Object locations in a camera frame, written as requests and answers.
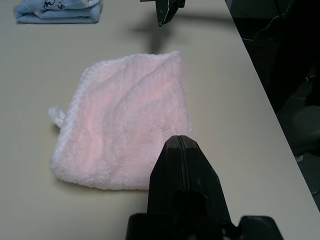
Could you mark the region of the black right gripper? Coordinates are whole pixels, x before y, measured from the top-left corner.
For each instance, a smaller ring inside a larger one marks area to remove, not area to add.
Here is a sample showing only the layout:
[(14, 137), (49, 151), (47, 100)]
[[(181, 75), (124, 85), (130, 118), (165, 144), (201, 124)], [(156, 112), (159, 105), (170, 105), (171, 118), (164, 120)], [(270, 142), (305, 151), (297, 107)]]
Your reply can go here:
[(185, 0), (139, 0), (140, 2), (155, 2), (157, 23), (162, 27), (169, 23), (177, 11), (185, 7)]

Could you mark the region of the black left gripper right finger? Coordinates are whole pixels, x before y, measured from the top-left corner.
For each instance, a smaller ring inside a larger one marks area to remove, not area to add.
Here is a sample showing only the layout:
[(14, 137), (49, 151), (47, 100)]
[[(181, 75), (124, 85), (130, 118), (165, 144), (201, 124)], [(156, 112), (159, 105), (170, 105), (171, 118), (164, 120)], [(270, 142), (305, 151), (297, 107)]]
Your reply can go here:
[(189, 187), (201, 195), (204, 212), (215, 223), (231, 222), (220, 179), (205, 157), (198, 143), (182, 135)]

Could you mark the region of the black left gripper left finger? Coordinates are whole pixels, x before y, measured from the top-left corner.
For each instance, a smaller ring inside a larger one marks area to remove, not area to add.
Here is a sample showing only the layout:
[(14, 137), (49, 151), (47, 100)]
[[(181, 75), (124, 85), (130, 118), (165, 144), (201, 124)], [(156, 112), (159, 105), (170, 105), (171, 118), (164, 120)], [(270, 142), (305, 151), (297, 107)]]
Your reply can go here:
[(174, 215), (182, 208), (186, 191), (182, 138), (170, 137), (165, 143), (149, 179), (147, 213)]

